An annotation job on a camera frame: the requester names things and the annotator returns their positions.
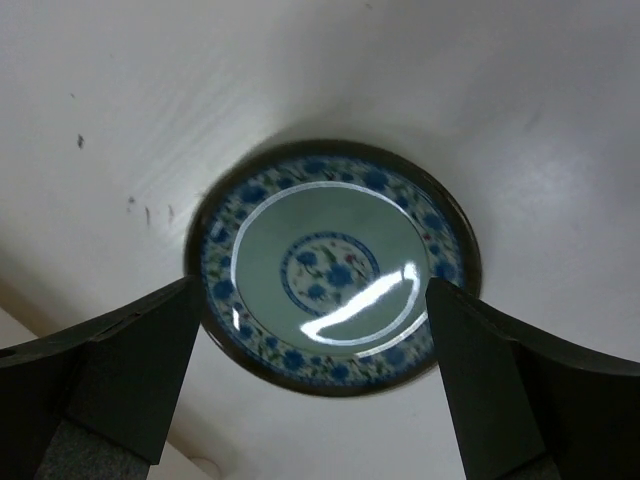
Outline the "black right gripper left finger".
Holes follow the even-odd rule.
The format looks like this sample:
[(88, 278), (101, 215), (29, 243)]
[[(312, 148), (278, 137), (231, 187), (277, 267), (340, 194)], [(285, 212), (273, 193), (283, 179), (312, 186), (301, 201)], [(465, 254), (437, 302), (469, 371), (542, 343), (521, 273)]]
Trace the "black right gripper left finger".
[(2, 478), (146, 478), (161, 459), (203, 307), (187, 276), (2, 349)]

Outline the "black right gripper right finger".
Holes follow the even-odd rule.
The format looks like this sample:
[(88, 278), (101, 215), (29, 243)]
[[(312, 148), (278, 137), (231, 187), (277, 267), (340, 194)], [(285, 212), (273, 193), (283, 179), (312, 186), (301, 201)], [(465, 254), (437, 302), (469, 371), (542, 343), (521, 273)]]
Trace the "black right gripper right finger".
[(430, 280), (427, 311), (469, 479), (636, 479), (639, 365)]

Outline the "blue patterned plate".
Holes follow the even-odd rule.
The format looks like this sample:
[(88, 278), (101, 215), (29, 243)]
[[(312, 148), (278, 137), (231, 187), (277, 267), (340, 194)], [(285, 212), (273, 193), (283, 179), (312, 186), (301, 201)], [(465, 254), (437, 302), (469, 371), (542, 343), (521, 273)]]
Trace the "blue patterned plate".
[(473, 295), (482, 285), (476, 235), (447, 189), (399, 155), (345, 140), (277, 145), (232, 168), (196, 210), (184, 269), (228, 357), (323, 397), (432, 370), (429, 281)]

